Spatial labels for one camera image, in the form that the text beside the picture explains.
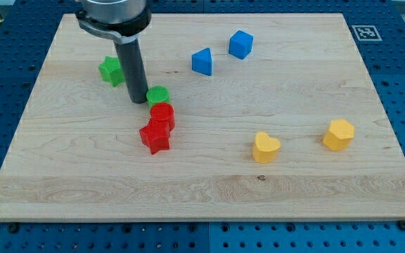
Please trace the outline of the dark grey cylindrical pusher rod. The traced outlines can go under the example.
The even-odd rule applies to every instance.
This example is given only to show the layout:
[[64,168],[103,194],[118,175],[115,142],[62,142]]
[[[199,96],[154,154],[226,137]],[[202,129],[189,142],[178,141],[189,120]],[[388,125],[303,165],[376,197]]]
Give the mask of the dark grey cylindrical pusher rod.
[[131,102],[145,103],[147,101],[148,83],[138,39],[125,44],[115,43],[115,50]]

